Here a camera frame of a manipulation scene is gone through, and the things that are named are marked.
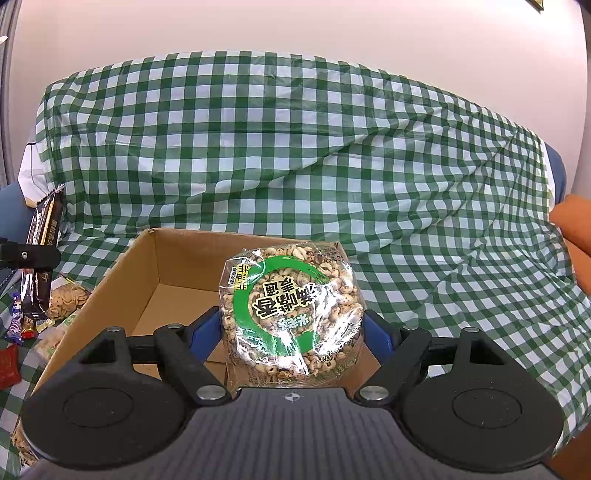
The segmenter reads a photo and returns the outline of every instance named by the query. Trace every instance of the black snack wrapper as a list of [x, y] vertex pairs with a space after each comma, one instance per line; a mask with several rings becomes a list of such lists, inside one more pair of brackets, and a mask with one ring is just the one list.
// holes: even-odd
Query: black snack wrapper
[[[37, 204], [31, 220], [27, 244], [56, 245], [64, 204], [63, 185], [57, 187]], [[22, 271], [21, 304], [24, 316], [35, 321], [45, 320], [50, 293], [51, 271], [31, 269]]]

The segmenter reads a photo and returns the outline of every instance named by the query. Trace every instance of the red packet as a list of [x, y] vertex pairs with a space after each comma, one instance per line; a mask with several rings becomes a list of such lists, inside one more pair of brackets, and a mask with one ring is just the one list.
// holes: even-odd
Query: red packet
[[0, 390], [4, 390], [21, 381], [18, 372], [18, 347], [12, 344], [0, 350]]

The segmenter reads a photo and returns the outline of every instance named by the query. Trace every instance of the orange cushion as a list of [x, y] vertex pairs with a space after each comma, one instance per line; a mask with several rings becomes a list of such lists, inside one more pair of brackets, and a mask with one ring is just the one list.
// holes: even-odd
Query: orange cushion
[[569, 249], [570, 259], [573, 261], [577, 284], [587, 295], [591, 295], [591, 257], [568, 240], [565, 240], [565, 243]]
[[550, 212], [550, 221], [560, 228], [564, 238], [591, 255], [591, 200], [568, 195]]

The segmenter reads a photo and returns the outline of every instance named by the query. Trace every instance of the green and white gingham tablecloth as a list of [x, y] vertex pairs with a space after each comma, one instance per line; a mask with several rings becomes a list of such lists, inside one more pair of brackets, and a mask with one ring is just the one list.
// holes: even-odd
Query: green and white gingham tablecloth
[[[586, 420], [591, 304], [548, 221], [541, 142], [486, 108], [318, 57], [173, 54], [50, 85], [37, 148], [66, 184], [61, 271], [86, 287], [149, 227], [339, 240], [370, 308], [483, 329], [558, 398], [562, 443]], [[0, 398], [11, 472], [39, 375], [21, 372]]]

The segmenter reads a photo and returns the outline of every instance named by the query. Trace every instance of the cardboard box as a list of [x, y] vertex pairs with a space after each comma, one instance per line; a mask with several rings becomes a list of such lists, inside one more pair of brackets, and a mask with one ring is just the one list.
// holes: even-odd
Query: cardboard box
[[[219, 305], [219, 279], [228, 258], [244, 248], [289, 242], [267, 236], [166, 228], [143, 232], [94, 290], [35, 389], [108, 326], [121, 326], [127, 335], [151, 335], [168, 323], [188, 325]], [[206, 366], [226, 382], [221, 342]], [[352, 393], [378, 367], [364, 345], [357, 365], [349, 368], [339, 384]], [[136, 365], [135, 369], [158, 378], [155, 365]]]

